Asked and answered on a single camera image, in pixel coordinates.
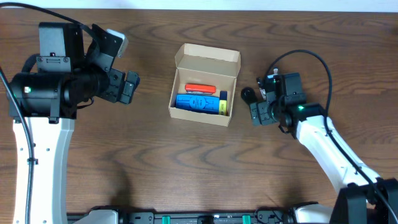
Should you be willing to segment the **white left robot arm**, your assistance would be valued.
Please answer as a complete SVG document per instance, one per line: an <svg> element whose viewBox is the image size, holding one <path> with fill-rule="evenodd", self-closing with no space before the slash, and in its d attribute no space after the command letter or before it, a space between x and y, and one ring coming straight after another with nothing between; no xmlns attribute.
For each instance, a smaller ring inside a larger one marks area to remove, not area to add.
<svg viewBox="0 0 398 224"><path fill-rule="evenodd" d="M78 110L129 104L140 79L113 68L127 37L97 25L42 22L40 52L9 84L17 143L14 223L66 223L68 149Z"/></svg>

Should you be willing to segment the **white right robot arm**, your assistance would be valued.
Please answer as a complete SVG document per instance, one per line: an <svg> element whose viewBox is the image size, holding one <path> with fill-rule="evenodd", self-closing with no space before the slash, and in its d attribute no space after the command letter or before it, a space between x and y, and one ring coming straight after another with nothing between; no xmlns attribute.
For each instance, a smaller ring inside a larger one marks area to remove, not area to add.
<svg viewBox="0 0 398 224"><path fill-rule="evenodd" d="M383 179L340 136L319 103L307 103L298 73L257 79L262 101L252 88L241 98L255 126L277 124L305 146L338 194L334 207L316 202L289 209L284 223L397 223L397 180Z"/></svg>

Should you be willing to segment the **blue plastic block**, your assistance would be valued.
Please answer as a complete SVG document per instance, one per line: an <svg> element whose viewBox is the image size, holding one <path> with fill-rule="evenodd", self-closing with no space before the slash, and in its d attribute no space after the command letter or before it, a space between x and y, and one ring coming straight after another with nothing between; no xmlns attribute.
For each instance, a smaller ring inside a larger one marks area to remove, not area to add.
<svg viewBox="0 0 398 224"><path fill-rule="evenodd" d="M219 103L219 98L215 96L178 94L175 107L197 113L218 114Z"/></svg>

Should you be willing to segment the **yellow highlighter pen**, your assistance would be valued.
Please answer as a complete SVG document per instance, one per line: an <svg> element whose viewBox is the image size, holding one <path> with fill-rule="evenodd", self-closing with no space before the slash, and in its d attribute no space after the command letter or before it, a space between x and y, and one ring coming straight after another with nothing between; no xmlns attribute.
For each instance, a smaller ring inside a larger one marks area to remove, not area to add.
<svg viewBox="0 0 398 224"><path fill-rule="evenodd" d="M219 97L219 114L220 115L227 115L227 98L228 98L228 92L220 91L220 97Z"/></svg>

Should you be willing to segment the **red stapler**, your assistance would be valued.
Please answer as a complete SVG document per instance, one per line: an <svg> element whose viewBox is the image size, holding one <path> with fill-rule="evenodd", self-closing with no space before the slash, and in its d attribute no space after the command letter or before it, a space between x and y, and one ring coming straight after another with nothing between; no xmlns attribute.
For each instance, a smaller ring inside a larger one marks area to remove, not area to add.
<svg viewBox="0 0 398 224"><path fill-rule="evenodd" d="M185 91L187 94L212 95L216 93L216 87L211 85L186 84Z"/></svg>

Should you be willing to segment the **black correction tape dispenser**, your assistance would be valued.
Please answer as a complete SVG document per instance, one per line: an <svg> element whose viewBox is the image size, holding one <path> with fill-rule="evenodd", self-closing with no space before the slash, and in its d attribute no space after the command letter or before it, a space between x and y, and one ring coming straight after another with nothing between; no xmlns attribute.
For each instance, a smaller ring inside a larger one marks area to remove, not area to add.
<svg viewBox="0 0 398 224"><path fill-rule="evenodd" d="M245 87L241 90L241 98L249 106L258 101L256 93L251 87Z"/></svg>

